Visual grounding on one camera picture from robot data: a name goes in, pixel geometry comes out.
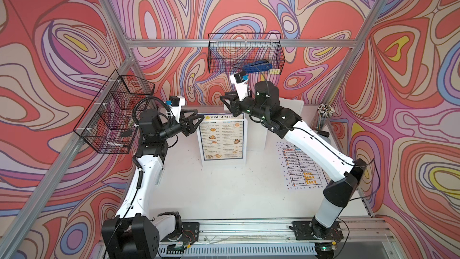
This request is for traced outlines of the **hand-drawn colourful menu sheet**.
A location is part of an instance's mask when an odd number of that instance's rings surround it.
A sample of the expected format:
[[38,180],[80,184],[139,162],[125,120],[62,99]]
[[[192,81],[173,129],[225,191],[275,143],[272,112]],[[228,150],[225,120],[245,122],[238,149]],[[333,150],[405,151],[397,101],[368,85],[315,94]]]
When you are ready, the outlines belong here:
[[283,182],[288,190],[323,189],[327,186],[328,175],[299,147],[285,141],[278,141],[275,146]]

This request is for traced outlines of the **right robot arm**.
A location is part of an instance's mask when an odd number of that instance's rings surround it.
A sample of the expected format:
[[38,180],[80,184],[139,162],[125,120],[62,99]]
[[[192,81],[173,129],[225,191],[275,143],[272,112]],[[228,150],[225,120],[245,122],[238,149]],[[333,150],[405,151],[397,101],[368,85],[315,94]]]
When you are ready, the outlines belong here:
[[299,114],[283,107],[279,89],[272,82],[258,82],[254,94],[249,93],[244,82],[235,86],[235,91],[220,96],[221,102],[234,116],[245,113],[258,119],[259,124],[295,145],[329,176],[330,181],[323,190],[324,199],[310,224],[314,230],[329,230],[351,201],[364,175],[366,163],[338,151],[315,133]]

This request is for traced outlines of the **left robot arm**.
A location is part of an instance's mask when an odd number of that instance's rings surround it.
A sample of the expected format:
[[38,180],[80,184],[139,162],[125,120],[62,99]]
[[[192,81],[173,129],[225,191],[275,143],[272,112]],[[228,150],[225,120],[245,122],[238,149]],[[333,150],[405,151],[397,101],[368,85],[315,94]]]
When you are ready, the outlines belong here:
[[140,141],[133,156],[135,174],[122,205],[113,219],[104,221],[102,238],[105,259],[154,259],[163,240],[182,239],[183,224],[177,211],[152,215],[150,192],[160,181],[169,145],[167,140],[182,133],[194,134],[204,115],[185,110],[182,96],[162,101],[149,96],[132,110]]

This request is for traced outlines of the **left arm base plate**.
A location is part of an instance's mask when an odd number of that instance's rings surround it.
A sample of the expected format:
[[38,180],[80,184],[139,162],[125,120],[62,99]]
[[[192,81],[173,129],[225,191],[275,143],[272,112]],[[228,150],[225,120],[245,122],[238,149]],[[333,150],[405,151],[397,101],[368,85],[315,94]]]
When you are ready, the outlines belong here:
[[182,232],[166,236],[161,242],[196,242],[199,240],[200,223],[199,222],[185,222],[182,223]]

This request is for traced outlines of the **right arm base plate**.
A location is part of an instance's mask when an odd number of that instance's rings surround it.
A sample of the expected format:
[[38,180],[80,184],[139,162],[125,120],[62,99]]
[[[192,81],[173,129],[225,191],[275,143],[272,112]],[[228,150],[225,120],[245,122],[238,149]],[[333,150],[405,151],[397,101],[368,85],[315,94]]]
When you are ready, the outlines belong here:
[[297,241],[338,241],[344,239],[338,221],[329,228],[311,221],[292,221],[288,228],[294,232]]

